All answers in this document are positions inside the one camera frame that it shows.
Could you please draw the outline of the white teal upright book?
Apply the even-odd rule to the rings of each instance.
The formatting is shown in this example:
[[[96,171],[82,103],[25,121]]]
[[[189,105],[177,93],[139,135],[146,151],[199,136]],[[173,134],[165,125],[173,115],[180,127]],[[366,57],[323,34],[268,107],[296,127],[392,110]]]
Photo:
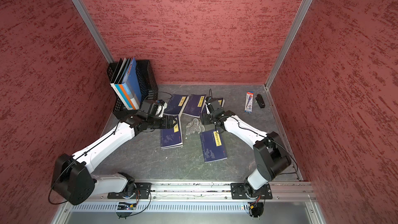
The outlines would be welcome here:
[[[119,62],[117,63],[116,69],[113,73],[113,76],[110,80],[110,85],[113,88],[113,90],[115,91],[116,95],[118,96],[118,98],[121,100],[121,102],[123,103],[123,105],[126,107],[127,110],[132,110],[133,108],[131,107],[131,105],[129,104],[128,100],[125,98],[123,92],[121,92],[119,90],[119,87],[117,87],[115,85],[115,83],[118,82],[117,77],[120,74],[121,69],[123,68],[124,64],[126,62],[126,58],[124,59],[120,59]]]

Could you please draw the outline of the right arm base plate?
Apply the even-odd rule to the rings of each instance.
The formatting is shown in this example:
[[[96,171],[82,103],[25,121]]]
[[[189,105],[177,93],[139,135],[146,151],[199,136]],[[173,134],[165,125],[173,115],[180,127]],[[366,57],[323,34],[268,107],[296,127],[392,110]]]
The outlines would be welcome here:
[[[265,184],[257,190],[252,189],[248,183],[232,183],[230,186],[231,196],[234,200],[257,200],[257,198],[271,200],[273,198],[269,184]]]

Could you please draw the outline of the purple book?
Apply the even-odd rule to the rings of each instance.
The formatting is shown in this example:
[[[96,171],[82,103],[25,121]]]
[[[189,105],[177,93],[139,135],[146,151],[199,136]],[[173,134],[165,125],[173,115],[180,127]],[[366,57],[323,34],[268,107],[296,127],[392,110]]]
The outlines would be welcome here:
[[[183,145],[180,118],[179,116],[174,116],[174,118],[176,124],[173,128],[161,130],[161,149],[181,147]]]
[[[201,132],[200,140],[205,163],[224,160],[228,157],[224,142],[218,131]]]
[[[205,104],[206,94],[192,94],[189,96],[188,102],[183,110],[183,114],[200,118]]]
[[[224,98],[219,97],[219,98],[217,98],[217,101],[219,102],[221,107],[224,106]],[[209,112],[208,107],[207,107],[207,101],[205,100],[204,103],[205,103],[205,105],[204,105],[204,108],[202,110],[202,113],[209,114],[210,112]]]

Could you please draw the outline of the blue orange upright folder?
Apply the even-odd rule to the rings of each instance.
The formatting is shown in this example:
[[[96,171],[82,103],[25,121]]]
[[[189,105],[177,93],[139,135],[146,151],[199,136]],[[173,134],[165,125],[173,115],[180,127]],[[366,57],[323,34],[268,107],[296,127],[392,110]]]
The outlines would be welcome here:
[[[138,83],[138,77],[136,73],[137,61],[135,58],[129,59],[126,64],[120,88],[126,98],[129,109],[138,110],[140,108],[142,93],[140,85]]]

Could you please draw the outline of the white blue pen box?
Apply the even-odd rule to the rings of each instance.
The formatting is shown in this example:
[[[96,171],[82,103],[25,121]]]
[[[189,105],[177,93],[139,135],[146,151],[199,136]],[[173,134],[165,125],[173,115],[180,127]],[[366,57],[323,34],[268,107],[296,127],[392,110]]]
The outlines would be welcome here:
[[[252,113],[253,98],[254,98],[253,92],[246,93],[246,102],[245,102],[245,112],[246,113]]]

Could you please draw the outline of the small black device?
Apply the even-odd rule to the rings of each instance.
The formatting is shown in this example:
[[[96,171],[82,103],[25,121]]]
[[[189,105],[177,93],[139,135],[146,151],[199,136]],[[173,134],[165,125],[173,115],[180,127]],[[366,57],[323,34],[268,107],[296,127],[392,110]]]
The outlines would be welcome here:
[[[260,108],[265,108],[265,102],[261,94],[256,95],[256,102]]]

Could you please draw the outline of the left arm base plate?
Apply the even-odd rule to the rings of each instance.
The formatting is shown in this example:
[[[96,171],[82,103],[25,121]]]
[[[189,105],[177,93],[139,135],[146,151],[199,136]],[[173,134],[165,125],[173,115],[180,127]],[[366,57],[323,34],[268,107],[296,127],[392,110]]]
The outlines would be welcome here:
[[[122,200],[138,200],[138,199],[149,199],[149,193],[151,191],[151,183],[135,183],[125,187],[122,192],[110,192],[107,195],[108,199],[122,199]]]

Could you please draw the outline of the black mesh file basket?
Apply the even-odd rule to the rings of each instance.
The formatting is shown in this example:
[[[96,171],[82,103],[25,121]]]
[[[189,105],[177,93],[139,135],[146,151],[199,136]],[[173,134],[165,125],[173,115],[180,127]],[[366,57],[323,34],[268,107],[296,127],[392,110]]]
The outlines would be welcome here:
[[[120,74],[117,77],[118,82],[115,83],[119,90],[122,92],[120,88],[120,83],[123,77],[123,71],[128,63],[129,59],[126,59],[126,62],[123,68],[120,71]],[[138,83],[140,85],[140,90],[142,93],[141,104],[144,100],[157,100],[158,99],[158,85],[155,80],[154,73],[152,71],[152,67],[149,60],[136,60],[137,61],[137,68],[136,73],[138,77]],[[111,80],[113,73],[116,69],[118,62],[111,63],[107,69],[108,78]],[[123,105],[121,100],[117,96],[117,100],[113,109],[113,114],[117,119],[123,118],[125,115],[132,113],[135,110],[127,110],[126,107]]]

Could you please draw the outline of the grey fluffy cleaning cloth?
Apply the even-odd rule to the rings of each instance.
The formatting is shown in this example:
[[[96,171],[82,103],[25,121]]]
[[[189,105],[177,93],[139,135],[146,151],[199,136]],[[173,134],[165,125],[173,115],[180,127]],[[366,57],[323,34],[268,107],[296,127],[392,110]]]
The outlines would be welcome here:
[[[191,122],[186,125],[186,136],[190,136],[195,133],[205,132],[205,127],[201,123],[200,119],[194,118]]]

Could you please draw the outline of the blue book back left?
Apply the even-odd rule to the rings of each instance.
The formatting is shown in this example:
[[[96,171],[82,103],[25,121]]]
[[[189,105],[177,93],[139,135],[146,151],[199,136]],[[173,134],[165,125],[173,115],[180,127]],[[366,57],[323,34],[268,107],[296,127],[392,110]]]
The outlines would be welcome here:
[[[164,115],[181,116],[188,99],[188,95],[173,94],[167,104]]]

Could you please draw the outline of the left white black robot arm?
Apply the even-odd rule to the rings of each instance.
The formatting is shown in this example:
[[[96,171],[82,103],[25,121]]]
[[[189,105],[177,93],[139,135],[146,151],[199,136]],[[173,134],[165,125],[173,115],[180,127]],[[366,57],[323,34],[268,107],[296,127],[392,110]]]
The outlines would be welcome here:
[[[124,143],[150,129],[174,129],[178,120],[173,116],[149,117],[127,115],[107,134],[73,155],[62,154],[56,162],[51,191],[72,205],[101,194],[116,194],[124,199],[137,197],[135,179],[123,172],[115,175],[95,175],[96,167]]]

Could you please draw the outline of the aluminium rail frame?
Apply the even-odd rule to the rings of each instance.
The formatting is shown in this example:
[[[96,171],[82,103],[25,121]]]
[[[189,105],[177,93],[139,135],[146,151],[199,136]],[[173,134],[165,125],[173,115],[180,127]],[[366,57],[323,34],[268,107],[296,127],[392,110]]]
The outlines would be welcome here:
[[[144,202],[150,204],[151,202],[246,202],[263,203],[261,209],[264,211],[270,210],[277,203],[294,203],[302,204],[304,212],[309,218],[311,224],[324,224],[325,218],[320,209],[317,197],[313,190],[312,184],[305,181],[274,181],[270,182],[273,198],[271,200],[234,200],[231,196],[230,181],[151,181],[151,191],[149,199],[108,199],[108,194],[101,194],[90,197],[88,200],[81,204],[92,202],[99,203],[120,203],[128,209],[135,209],[137,206]],[[65,224],[70,216],[71,208],[70,203],[64,203],[59,207],[58,212],[53,218],[54,224]],[[121,213],[126,217],[134,213]]]

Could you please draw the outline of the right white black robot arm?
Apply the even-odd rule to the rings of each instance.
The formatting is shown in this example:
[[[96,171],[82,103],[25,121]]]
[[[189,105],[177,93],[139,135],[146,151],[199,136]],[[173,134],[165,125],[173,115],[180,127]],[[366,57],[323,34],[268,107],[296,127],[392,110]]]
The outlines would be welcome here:
[[[242,121],[233,112],[224,111],[223,108],[213,110],[209,114],[202,113],[200,120],[203,125],[214,124],[216,127],[234,134],[253,149],[256,168],[238,186],[250,199],[265,195],[268,183],[292,164],[291,156],[276,132],[260,131]]]

